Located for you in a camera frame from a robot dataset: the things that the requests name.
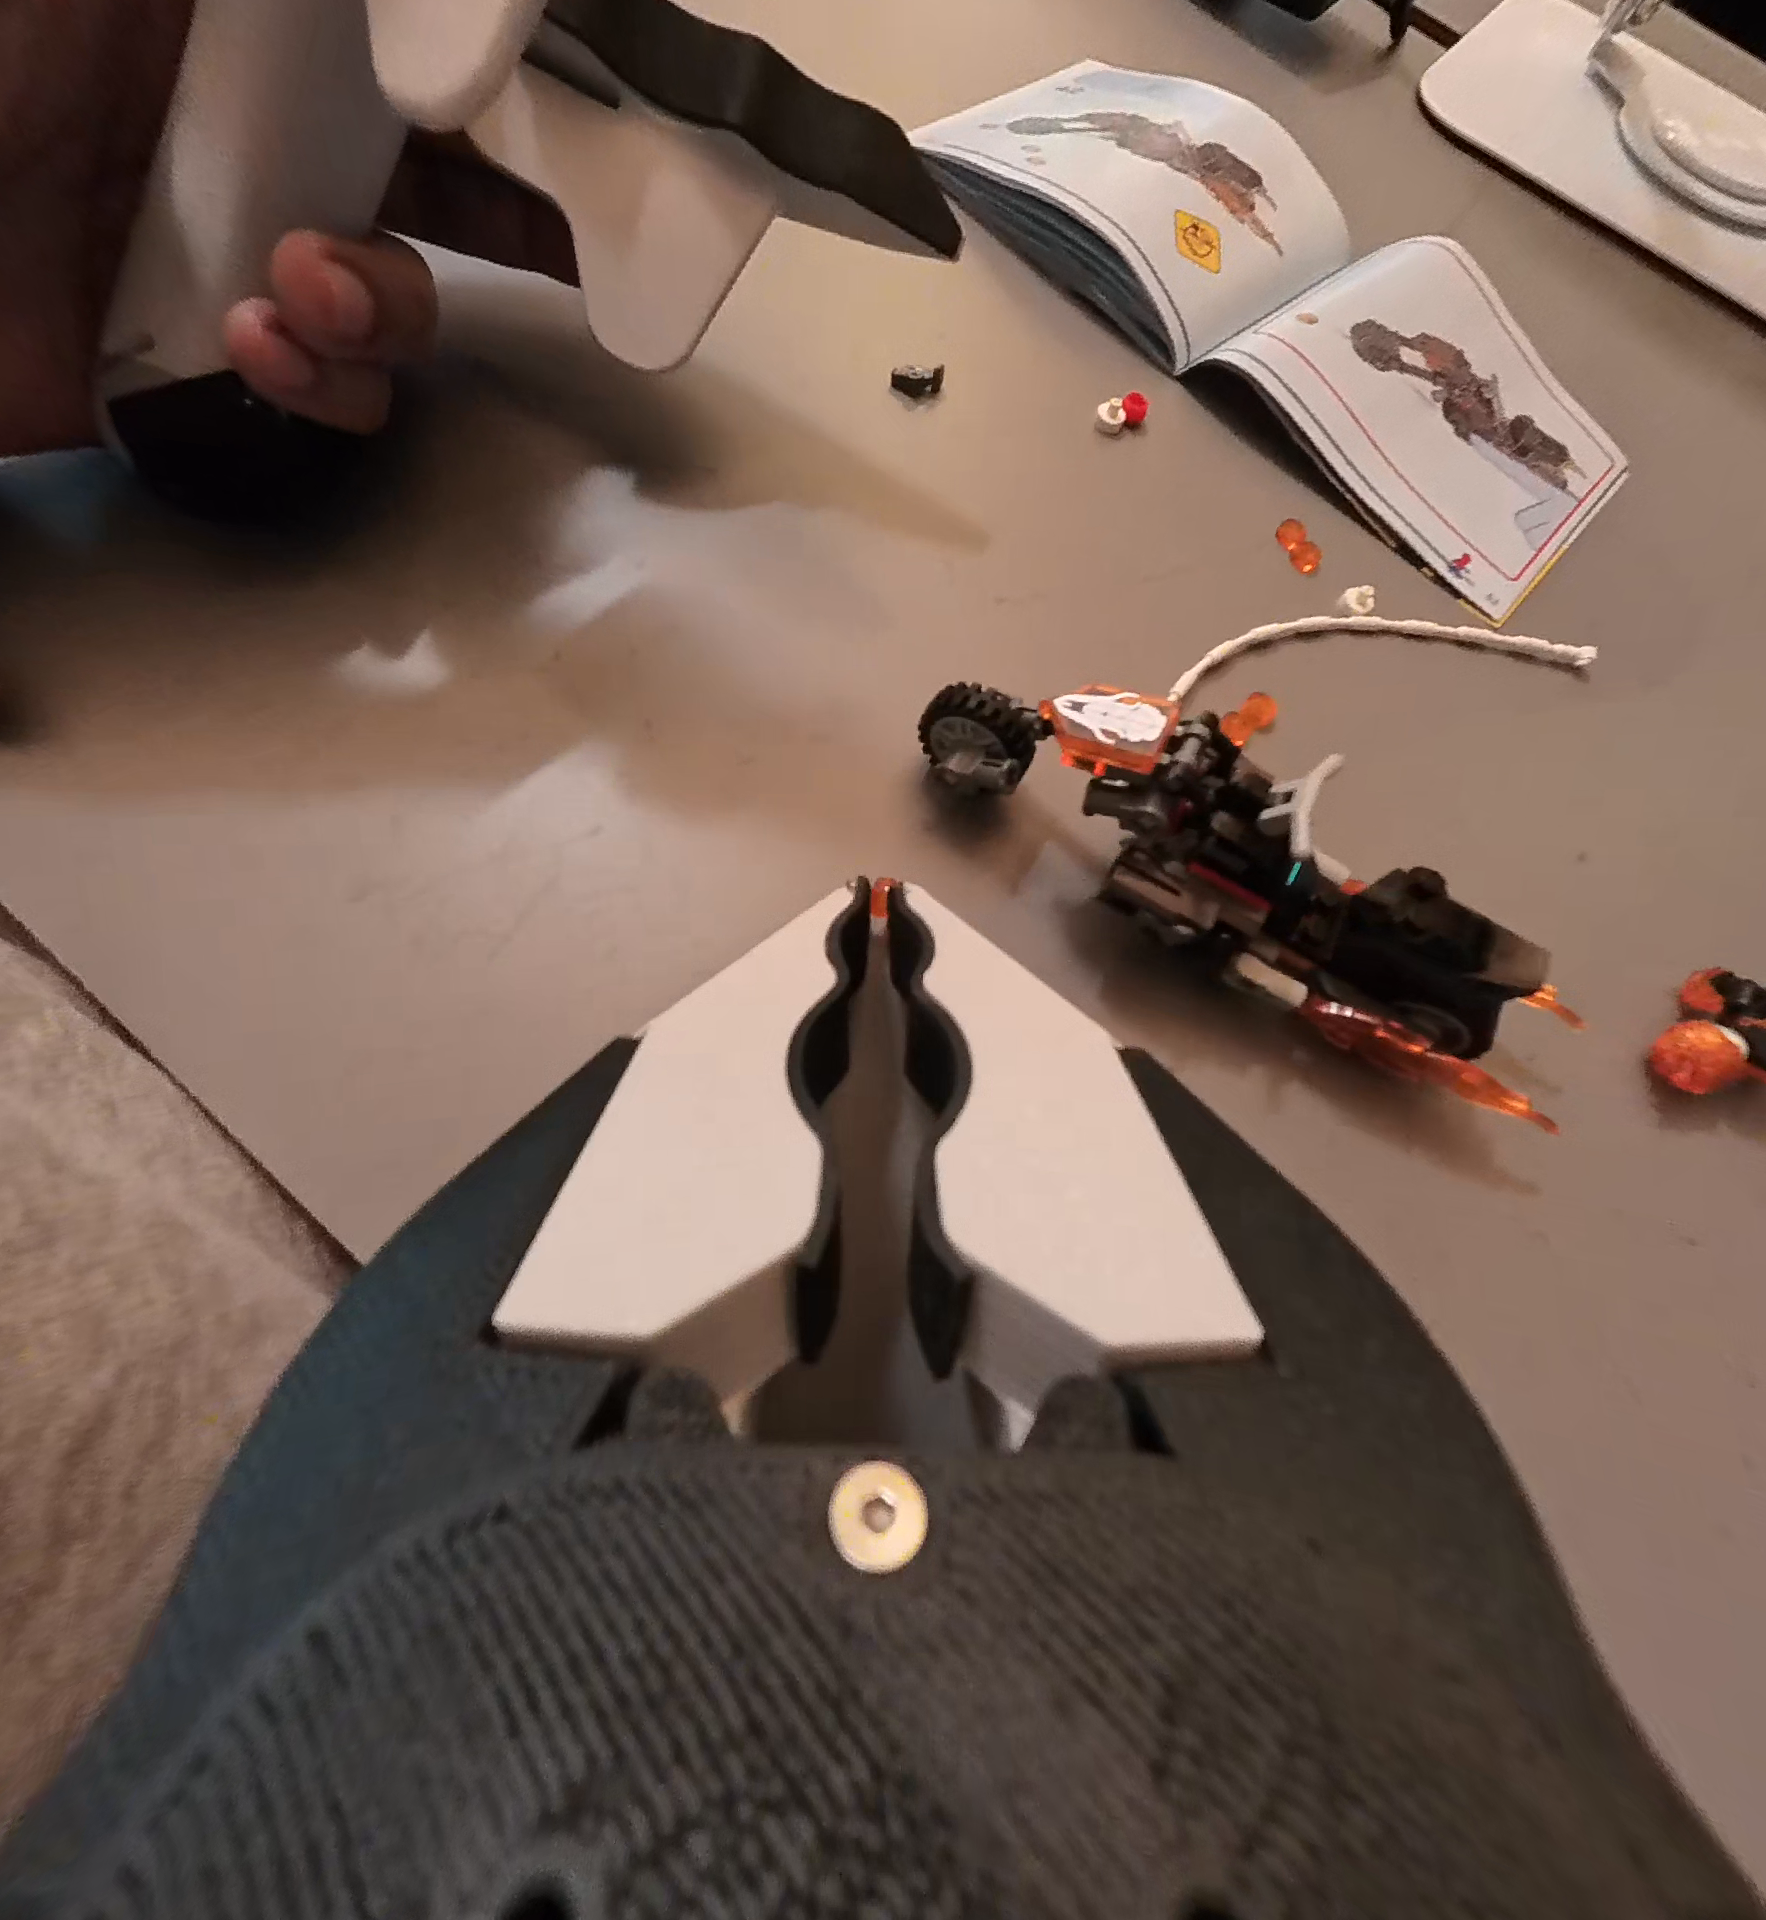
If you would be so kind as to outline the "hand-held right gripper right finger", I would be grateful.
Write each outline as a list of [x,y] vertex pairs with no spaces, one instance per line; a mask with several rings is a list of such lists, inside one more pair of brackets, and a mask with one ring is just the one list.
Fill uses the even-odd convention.
[[906,1076],[933,1108],[911,1298],[1018,1453],[1049,1394],[1232,1361],[1262,1324],[1122,1046],[925,886],[882,886]]

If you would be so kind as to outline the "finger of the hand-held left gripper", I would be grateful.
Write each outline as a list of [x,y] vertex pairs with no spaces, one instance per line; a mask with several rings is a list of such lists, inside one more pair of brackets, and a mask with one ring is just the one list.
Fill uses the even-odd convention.
[[766,41],[678,3],[529,3],[529,24],[473,144],[558,207],[621,363],[682,368],[777,223],[963,253],[911,136]]
[[545,3],[372,3],[372,72],[420,130],[463,130],[512,85]]

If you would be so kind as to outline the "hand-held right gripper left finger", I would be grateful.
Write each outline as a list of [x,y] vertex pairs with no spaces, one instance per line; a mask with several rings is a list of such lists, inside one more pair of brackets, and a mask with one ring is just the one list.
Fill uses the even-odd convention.
[[873,886],[842,886],[634,1032],[490,1312],[500,1345],[693,1374],[733,1432],[823,1357],[842,1269],[829,1106],[867,958]]

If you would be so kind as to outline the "person's left forearm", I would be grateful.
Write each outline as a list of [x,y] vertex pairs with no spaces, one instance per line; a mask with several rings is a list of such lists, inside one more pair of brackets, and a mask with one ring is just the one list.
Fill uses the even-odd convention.
[[95,442],[103,310],[196,3],[0,3],[0,454]]

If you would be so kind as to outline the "black orange lego motorcycle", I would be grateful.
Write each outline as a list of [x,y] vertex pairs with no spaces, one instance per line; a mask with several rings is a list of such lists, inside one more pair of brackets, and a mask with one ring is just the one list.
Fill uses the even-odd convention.
[[918,756],[937,781],[1007,800],[1053,748],[1088,781],[1084,814],[1118,831],[1103,906],[1327,1046],[1560,1135],[1532,1094],[1485,1068],[1515,1006],[1584,1027],[1551,982],[1551,954],[1461,901],[1435,865],[1363,881],[1319,850],[1315,802],[1342,757],[1272,777],[1250,737],[1276,716],[1272,693],[1182,716],[1182,693],[1108,681],[1045,704],[951,681],[918,716]]

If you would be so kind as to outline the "lego instruction booklet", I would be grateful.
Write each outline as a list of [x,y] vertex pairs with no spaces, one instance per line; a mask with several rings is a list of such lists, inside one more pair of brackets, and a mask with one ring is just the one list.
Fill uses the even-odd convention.
[[911,144],[989,235],[1160,370],[1242,379],[1496,627],[1627,478],[1459,238],[1354,253],[1303,144],[1228,88],[1084,61]]

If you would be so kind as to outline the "person's left hand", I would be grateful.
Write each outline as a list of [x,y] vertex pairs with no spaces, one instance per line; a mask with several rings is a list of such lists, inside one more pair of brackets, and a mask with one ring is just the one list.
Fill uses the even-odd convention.
[[433,359],[439,295],[433,266],[393,235],[288,231],[267,295],[224,317],[227,368],[263,404],[343,436],[393,418],[393,376]]

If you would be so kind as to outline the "dark object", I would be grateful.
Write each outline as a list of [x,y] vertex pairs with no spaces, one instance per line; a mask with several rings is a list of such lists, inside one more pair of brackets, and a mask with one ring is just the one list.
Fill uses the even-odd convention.
[[[1327,16],[1350,8],[1350,3],[1194,3],[1211,16],[1223,16],[1232,24],[1250,24],[1250,18],[1292,18],[1303,26],[1327,24]],[[1421,24],[1421,3],[1357,3],[1371,8],[1384,18],[1387,48],[1399,50],[1401,41],[1409,36],[1416,24]]]

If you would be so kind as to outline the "white monitor stand base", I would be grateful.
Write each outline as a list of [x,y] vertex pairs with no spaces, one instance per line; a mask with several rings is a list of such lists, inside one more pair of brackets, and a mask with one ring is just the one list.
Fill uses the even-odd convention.
[[1461,3],[1427,120],[1766,323],[1766,64],[1680,3]]

